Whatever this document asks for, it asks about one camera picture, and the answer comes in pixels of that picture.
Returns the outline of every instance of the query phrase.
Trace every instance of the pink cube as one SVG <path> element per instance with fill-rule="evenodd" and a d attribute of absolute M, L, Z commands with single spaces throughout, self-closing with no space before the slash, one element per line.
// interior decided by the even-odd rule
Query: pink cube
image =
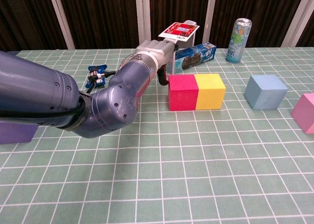
<path fill-rule="evenodd" d="M 171 111 L 195 110 L 198 86 L 194 75 L 170 75 L 168 88 Z"/>
<path fill-rule="evenodd" d="M 314 94 L 303 94 L 291 115 L 305 133 L 314 133 Z"/>

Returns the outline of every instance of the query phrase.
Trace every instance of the blue cookie package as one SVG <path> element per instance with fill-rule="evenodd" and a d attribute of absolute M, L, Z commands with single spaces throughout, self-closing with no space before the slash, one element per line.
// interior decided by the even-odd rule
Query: blue cookie package
<path fill-rule="evenodd" d="M 215 57 L 216 46 L 210 42 L 199 44 L 191 48 L 176 51 L 175 73 L 213 60 Z"/>

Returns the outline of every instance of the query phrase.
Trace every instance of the black cable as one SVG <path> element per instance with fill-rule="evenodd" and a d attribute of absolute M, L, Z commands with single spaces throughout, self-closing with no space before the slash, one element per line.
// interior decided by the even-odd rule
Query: black cable
<path fill-rule="evenodd" d="M 92 90 L 94 89 L 95 85 L 96 85 L 96 82 L 93 81 L 92 86 L 86 91 L 86 93 L 90 94 L 92 92 Z"/>
<path fill-rule="evenodd" d="M 115 74 L 116 74 L 115 71 L 106 71 L 106 72 L 105 72 L 105 78 L 108 78 L 109 76 L 115 75 Z"/>
<path fill-rule="evenodd" d="M 169 83 L 167 80 L 165 67 L 166 65 L 163 65 L 159 70 L 157 70 L 158 81 L 162 86 L 165 86 Z"/>
<path fill-rule="evenodd" d="M 0 118 L 56 118 L 64 117 L 70 115 L 80 114 L 85 107 L 85 102 L 82 100 L 78 108 L 62 111 L 62 112 L 21 112 L 21 111 L 9 111 L 9 110 L 0 110 Z"/>

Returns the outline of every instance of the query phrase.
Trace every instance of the dark curtain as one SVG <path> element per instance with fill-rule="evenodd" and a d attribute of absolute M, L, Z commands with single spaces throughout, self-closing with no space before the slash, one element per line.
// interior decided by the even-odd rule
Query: dark curtain
<path fill-rule="evenodd" d="M 247 47 L 280 47 L 301 0 L 216 0 L 209 41 L 227 48 L 234 22 L 253 26 Z"/>
<path fill-rule="evenodd" d="M 296 45 L 297 47 L 314 47 L 314 12 L 312 13 L 304 31 Z"/>
<path fill-rule="evenodd" d="M 202 43 L 208 0 L 150 0 L 151 35 L 157 39 L 173 22 L 192 20 L 200 27 L 194 44 Z"/>
<path fill-rule="evenodd" d="M 135 48 L 135 0 L 62 0 L 77 49 Z"/>
<path fill-rule="evenodd" d="M 0 50 L 66 48 L 51 0 L 0 0 Z"/>

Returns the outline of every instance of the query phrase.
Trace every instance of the aluminum can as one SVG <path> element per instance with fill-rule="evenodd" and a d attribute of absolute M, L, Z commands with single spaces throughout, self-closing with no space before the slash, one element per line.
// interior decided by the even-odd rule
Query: aluminum can
<path fill-rule="evenodd" d="M 226 55 L 226 61 L 231 63 L 240 62 L 251 27 L 252 22 L 249 19 L 239 18 L 235 21 Z"/>

